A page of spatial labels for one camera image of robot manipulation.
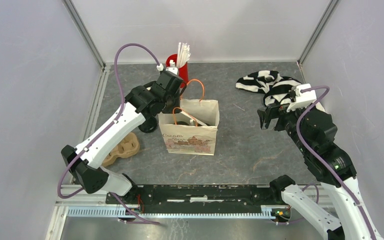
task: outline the red cup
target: red cup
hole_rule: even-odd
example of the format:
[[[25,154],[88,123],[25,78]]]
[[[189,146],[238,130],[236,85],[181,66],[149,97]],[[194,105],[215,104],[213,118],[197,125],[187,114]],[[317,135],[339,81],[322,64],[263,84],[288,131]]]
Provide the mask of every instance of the red cup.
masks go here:
[[[167,61],[165,61],[165,67],[170,67],[170,60],[173,60],[175,63],[177,62],[178,60],[178,55],[177,53],[176,54],[173,54],[171,56],[169,56],[167,58]],[[188,63],[186,63],[184,66],[182,66],[181,68],[179,68],[179,77],[181,77],[186,83],[189,82],[189,75],[188,75]],[[181,88],[184,88],[185,87],[185,84],[182,83],[180,85]]]

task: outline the orange rope handle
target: orange rope handle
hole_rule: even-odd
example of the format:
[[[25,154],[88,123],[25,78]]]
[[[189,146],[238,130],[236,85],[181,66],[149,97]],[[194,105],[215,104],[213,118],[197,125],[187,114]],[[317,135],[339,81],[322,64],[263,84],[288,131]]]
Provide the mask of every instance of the orange rope handle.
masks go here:
[[[183,109],[181,109],[180,107],[176,106],[175,108],[173,108],[173,119],[174,119],[174,124],[177,125],[178,122],[176,120],[176,114],[175,114],[175,110],[176,109],[180,109],[181,111],[183,111]],[[198,127],[198,121],[195,117],[193,117],[192,115],[190,115],[189,113],[187,113],[191,118],[193,118],[193,120],[195,120],[195,127]]]
[[[201,99],[199,100],[199,101],[201,102],[201,101],[204,99],[204,96],[205,96],[205,87],[204,87],[204,84],[203,84],[200,80],[194,78],[194,79],[191,79],[190,81],[188,81],[188,82],[186,83],[186,86],[188,86],[191,82],[198,82],[198,83],[201,84],[201,87],[202,87],[202,97],[201,97]]]

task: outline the marble-patterned surface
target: marble-patterned surface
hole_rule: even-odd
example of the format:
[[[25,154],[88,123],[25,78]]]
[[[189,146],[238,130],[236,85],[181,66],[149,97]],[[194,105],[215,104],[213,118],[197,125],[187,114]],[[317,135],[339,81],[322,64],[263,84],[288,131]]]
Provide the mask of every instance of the marble-patterned surface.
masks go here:
[[[119,158],[108,168],[126,173],[137,184],[268,184],[287,174],[298,184],[314,182],[303,157],[285,132],[260,130],[257,109],[263,95],[235,88],[240,77],[259,70],[276,70],[281,76],[302,81],[295,62],[191,63],[189,78],[205,85],[205,98],[219,101],[220,124],[214,156],[168,153],[157,129],[153,133],[133,132],[140,152]],[[155,64],[118,66],[123,92],[158,78]],[[191,83],[187,99],[199,99],[201,86]],[[96,128],[120,105],[114,70],[109,74]]]

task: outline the brown wooden toy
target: brown wooden toy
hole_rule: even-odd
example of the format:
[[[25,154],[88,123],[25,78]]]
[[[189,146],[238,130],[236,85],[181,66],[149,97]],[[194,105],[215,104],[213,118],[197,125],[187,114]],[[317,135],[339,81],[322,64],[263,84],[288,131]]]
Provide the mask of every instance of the brown wooden toy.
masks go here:
[[[115,146],[105,160],[102,162],[102,166],[106,167],[113,164],[117,158],[130,158],[131,156],[137,154],[140,149],[138,138],[136,134],[130,132],[117,146]]]

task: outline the metal floor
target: metal floor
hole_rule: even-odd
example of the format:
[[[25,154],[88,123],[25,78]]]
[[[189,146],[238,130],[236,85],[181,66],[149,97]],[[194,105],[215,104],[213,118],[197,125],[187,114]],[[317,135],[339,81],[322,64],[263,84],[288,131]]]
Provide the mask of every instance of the metal floor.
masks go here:
[[[303,80],[296,62],[191,63],[189,79],[205,85],[205,98],[219,101],[220,124],[214,156],[168,153],[161,132],[133,132],[140,152],[119,158],[108,168],[125,173],[137,184],[268,184],[287,174],[297,184],[314,182],[303,157],[285,132],[260,130],[257,109],[263,95],[235,88],[236,81],[260,70],[276,70],[281,76]],[[126,95],[132,88],[157,80],[155,64],[119,65]],[[199,99],[199,83],[190,84],[185,98]],[[120,94],[111,69],[96,129],[119,107]]]
[[[294,211],[293,219],[300,218]],[[150,219],[162,225],[124,224],[115,218],[68,217],[61,240],[322,240],[307,221],[276,226],[266,219]]]

